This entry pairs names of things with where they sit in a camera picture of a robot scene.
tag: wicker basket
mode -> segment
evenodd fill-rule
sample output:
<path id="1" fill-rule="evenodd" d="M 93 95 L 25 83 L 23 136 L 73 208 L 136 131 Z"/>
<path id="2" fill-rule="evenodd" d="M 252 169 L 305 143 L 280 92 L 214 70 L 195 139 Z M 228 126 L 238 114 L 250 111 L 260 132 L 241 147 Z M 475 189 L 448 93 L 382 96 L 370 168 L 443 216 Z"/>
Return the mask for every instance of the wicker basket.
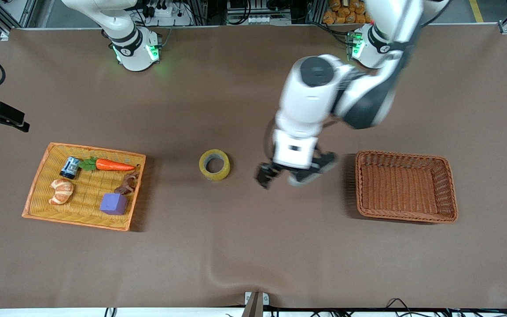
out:
<path id="1" fill-rule="evenodd" d="M 457 220 L 449 162 L 439 156 L 361 151 L 357 209 L 366 217 L 450 223 Z"/>
<path id="2" fill-rule="evenodd" d="M 133 193 L 125 195 L 127 211 L 123 215 L 108 215 L 99 210 L 103 194 L 113 192 L 121 185 L 123 176 L 133 171 L 85 171 L 79 170 L 75 179 L 69 180 L 74 185 L 74 192 L 63 205 L 50 205 L 48 200 L 54 196 L 50 183 L 63 178 L 60 170 L 68 156 L 78 159 L 98 157 L 111 161 L 138 165 L 140 176 Z M 50 143 L 30 187 L 26 199 L 24 218 L 40 219 L 72 225 L 86 225 L 103 229 L 128 231 L 136 205 L 136 198 L 141 185 L 146 156 L 143 154 L 108 150 L 105 148 L 76 146 L 72 144 Z"/>

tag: brown table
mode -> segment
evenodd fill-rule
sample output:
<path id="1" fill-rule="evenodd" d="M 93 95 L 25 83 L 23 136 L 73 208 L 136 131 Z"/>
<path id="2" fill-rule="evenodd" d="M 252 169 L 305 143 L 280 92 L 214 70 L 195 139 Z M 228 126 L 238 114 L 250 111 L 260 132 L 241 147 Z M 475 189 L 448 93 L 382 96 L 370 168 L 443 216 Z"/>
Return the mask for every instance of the brown table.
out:
<path id="1" fill-rule="evenodd" d="M 345 58 L 312 27 L 177 29 L 161 64 L 131 73 L 98 30 L 13 30 L 0 100 L 32 128 L 0 126 L 0 307 L 222 306 L 251 290 L 287 307 L 507 307 L 507 36 L 428 27 L 383 124 L 326 129 L 341 164 L 263 190 L 285 77 L 324 53 Z M 50 142 L 148 155 L 133 232 L 20 217 Z M 220 183 L 198 170 L 212 148 L 232 158 Z M 350 153 L 366 149 L 447 157 L 457 222 L 362 218 Z"/>

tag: yellow tape roll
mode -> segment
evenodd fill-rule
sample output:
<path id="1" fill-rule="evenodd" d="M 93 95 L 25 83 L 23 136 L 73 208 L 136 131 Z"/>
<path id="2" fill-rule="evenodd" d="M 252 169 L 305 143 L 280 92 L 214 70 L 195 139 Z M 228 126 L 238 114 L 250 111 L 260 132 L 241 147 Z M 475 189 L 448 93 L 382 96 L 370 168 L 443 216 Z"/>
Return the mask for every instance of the yellow tape roll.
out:
<path id="1" fill-rule="evenodd" d="M 221 159 L 224 162 L 224 166 L 221 170 L 219 170 L 216 173 L 211 173 L 207 171 L 207 164 L 213 160 L 213 159 Z M 230 173 L 230 161 L 228 160 L 228 155 L 220 150 L 210 150 L 206 151 L 202 156 L 201 160 L 199 160 L 199 169 L 201 169 L 201 173 L 203 175 L 211 180 L 211 181 L 221 181 L 226 176 L 228 176 L 228 173 Z"/>

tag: carrot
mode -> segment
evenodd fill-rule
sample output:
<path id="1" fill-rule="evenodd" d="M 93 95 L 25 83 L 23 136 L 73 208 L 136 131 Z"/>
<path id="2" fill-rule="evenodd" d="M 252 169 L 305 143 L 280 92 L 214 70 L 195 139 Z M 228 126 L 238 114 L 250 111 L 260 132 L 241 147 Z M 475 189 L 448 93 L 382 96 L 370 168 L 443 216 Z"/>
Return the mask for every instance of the carrot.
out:
<path id="1" fill-rule="evenodd" d="M 133 170 L 134 166 L 128 165 L 128 164 L 122 164 L 119 162 L 113 162 L 109 160 L 105 160 L 104 158 L 98 158 L 97 161 L 95 161 L 95 166 L 98 170 L 121 170 L 121 171 L 127 171 L 127 170 Z"/>
<path id="2" fill-rule="evenodd" d="M 119 162 L 105 160 L 104 158 L 91 157 L 86 158 L 85 160 L 79 163 L 79 167 L 84 170 L 119 170 L 119 171 L 129 171 L 133 170 L 134 166 L 128 164 L 122 164 Z"/>

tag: gray floor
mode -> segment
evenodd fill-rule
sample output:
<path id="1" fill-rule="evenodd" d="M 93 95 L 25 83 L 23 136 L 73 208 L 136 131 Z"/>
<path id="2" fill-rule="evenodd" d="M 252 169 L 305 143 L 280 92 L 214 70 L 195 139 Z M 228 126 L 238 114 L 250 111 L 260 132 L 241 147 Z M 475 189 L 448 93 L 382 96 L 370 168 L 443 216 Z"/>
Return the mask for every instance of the gray floor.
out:
<path id="1" fill-rule="evenodd" d="M 497 22 L 507 16 L 507 2 L 505 0 L 477 0 L 477 3 L 485 22 Z M 475 22 L 469 0 L 453 0 L 435 22 Z M 47 28 L 98 27 L 87 16 L 67 8 L 61 0 L 45 0 L 36 25 Z"/>

